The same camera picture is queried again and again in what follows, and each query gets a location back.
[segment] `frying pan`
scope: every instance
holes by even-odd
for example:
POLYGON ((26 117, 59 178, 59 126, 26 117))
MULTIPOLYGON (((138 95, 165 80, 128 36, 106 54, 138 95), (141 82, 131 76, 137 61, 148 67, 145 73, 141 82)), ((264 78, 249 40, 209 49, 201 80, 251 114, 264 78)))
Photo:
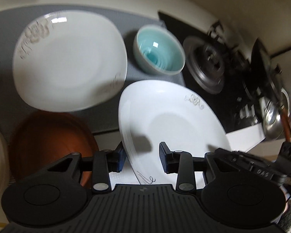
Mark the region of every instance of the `frying pan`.
POLYGON ((271 59, 262 42, 257 39, 253 45, 251 54, 251 73, 254 84, 257 85, 262 94, 277 105, 280 113, 282 126, 286 141, 291 140, 291 121, 283 104, 281 89, 281 69, 277 66, 271 68, 271 59))

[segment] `black stovetop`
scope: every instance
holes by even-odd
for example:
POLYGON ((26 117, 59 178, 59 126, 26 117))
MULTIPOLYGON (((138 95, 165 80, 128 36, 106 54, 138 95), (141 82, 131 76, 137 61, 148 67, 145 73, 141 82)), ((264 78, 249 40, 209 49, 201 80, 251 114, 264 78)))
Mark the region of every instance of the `black stovetop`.
MULTIPOLYGON (((183 44, 186 37, 197 36, 214 45, 220 52, 225 52, 226 47, 223 44, 215 41, 204 32, 162 12, 159 12, 158 15, 165 22, 167 29, 175 35, 181 44, 183 44)), ((239 110, 246 103, 249 103, 242 84, 242 77, 239 74, 229 75, 225 73, 224 87, 216 95, 202 89, 193 79, 186 66, 184 66, 182 74, 186 87, 196 92, 207 102, 218 117, 226 133, 250 126, 250 124, 244 126, 243 123, 239 123, 239 110)))

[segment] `turquoise bowl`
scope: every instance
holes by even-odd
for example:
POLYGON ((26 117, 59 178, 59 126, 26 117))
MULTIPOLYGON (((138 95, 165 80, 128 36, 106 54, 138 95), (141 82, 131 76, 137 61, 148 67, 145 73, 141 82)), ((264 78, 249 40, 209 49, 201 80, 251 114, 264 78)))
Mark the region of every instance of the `turquoise bowl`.
POLYGON ((185 53, 174 35, 157 25, 146 25, 138 31, 133 52, 140 68, 148 74, 175 75, 185 64, 185 53))

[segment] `brown bowl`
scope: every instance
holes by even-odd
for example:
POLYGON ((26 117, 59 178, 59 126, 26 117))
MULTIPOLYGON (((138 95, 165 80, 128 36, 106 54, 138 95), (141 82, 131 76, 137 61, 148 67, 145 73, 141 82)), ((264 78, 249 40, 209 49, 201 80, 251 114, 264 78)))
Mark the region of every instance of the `brown bowl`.
MULTIPOLYGON (((37 111, 20 123, 10 140, 10 169, 17 181, 72 152, 88 157, 98 150, 91 131, 77 117, 37 111)), ((90 178, 91 172, 84 172, 81 185, 90 178)))

